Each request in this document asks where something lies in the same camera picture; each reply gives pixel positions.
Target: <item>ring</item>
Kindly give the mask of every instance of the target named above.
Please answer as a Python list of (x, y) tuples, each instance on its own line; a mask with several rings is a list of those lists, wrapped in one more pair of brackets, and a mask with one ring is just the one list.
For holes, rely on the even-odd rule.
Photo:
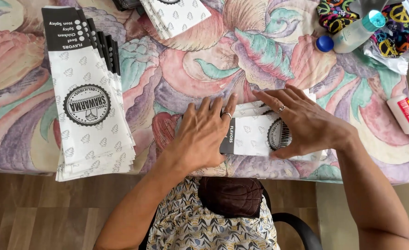
[(277, 113), (280, 113), (281, 111), (283, 111), (285, 109), (285, 107), (286, 107), (285, 105), (281, 105), (280, 108), (279, 108), (279, 111), (277, 111)]
[(229, 116), (229, 118), (230, 118), (230, 119), (232, 119), (231, 114), (229, 114), (228, 112), (224, 111), (224, 112), (223, 112), (223, 114), (221, 114), (221, 115), (223, 116), (224, 114), (228, 115), (228, 116)]

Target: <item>wooden floor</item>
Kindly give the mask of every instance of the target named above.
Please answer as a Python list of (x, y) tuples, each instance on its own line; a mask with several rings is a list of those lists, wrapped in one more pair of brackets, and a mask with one ring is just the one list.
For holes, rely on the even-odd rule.
[[(113, 207), (141, 179), (109, 174), (56, 182), (0, 173), (0, 250), (91, 250)], [(319, 234), (315, 183), (262, 181), (272, 213), (299, 216)], [(282, 250), (303, 250), (298, 234), (276, 223)]]

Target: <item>table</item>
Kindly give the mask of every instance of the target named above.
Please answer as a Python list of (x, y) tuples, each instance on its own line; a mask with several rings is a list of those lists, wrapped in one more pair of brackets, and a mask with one ring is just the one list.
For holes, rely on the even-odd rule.
[[(0, 171), (55, 172), (61, 136), (46, 55), (41, 7), (50, 0), (0, 0)], [(310, 88), (317, 103), (359, 131), (393, 184), (409, 182), (409, 137), (385, 100), (408, 94), (406, 77), (367, 66), (360, 56), (319, 53), (324, 33), (311, 0), (203, 0), (212, 17), (162, 41), (147, 16), (101, 0), (57, 0), (83, 8), (120, 47), (126, 119), (136, 141), (132, 172), (145, 173), (174, 138), (189, 102), (252, 89)], [(230, 155), (196, 175), (341, 181), (334, 150), (321, 162)]]

